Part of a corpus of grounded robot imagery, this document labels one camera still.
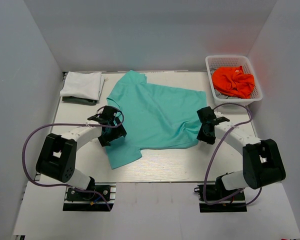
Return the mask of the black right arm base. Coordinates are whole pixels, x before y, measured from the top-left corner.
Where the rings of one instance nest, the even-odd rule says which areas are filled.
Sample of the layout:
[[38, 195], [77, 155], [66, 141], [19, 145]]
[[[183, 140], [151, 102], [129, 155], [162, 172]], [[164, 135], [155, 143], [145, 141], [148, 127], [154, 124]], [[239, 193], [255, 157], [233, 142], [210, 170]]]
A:
[[[198, 184], [193, 189], [194, 193], [198, 195], [199, 199], [199, 212], [200, 213], [239, 213], [247, 212], [246, 198], [243, 191], [236, 195], [228, 197], [227, 199], [220, 201], [217, 204], [208, 205], [204, 201], [204, 184]], [[231, 194], [234, 194], [237, 190], [226, 190], [221, 177], [217, 177], [214, 183], [208, 182], [206, 184], [206, 199], [208, 202], [216, 202], [222, 198], [225, 198]]]

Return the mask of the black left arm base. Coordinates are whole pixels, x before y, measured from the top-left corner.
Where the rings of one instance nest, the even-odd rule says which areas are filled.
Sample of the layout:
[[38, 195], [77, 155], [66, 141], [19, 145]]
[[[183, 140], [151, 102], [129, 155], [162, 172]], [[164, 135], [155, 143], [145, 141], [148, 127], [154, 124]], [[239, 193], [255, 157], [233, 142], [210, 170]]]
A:
[[116, 183], [94, 183], [91, 192], [77, 191], [67, 187], [64, 201], [64, 212], [110, 212], [116, 198]]

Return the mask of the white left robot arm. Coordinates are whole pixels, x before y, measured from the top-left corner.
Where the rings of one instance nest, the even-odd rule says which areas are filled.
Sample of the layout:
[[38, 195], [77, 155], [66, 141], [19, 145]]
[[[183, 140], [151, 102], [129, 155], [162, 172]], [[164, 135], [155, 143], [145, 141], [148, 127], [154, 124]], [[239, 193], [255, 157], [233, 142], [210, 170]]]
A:
[[66, 133], [50, 133], [43, 143], [36, 171], [78, 189], [80, 196], [86, 200], [93, 198], [95, 180], [76, 169], [77, 151], [95, 139], [102, 147], [109, 147], [112, 141], [126, 137], [123, 121], [121, 110], [106, 105], [100, 113], [89, 117], [87, 123], [75, 124]]

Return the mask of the teal t shirt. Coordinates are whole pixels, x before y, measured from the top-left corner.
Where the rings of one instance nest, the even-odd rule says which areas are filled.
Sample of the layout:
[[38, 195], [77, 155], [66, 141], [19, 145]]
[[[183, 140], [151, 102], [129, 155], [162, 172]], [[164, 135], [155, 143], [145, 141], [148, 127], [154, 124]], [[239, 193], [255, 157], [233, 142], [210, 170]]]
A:
[[187, 149], [198, 144], [197, 111], [207, 106], [204, 91], [152, 84], [143, 73], [127, 72], [107, 97], [123, 112], [126, 137], [107, 146], [112, 169], [142, 157], [142, 150]]

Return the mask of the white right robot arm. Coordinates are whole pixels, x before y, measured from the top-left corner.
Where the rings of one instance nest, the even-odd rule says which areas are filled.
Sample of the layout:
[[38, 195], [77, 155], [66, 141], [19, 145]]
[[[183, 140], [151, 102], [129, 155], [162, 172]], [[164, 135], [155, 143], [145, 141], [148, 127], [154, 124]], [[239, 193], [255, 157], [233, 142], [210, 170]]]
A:
[[215, 151], [227, 143], [242, 156], [242, 170], [216, 178], [215, 192], [219, 198], [226, 200], [235, 190], [256, 190], [286, 179], [281, 154], [273, 139], [262, 140], [247, 134], [209, 106], [199, 109], [197, 115], [201, 123], [199, 141], [213, 145], [219, 139]]

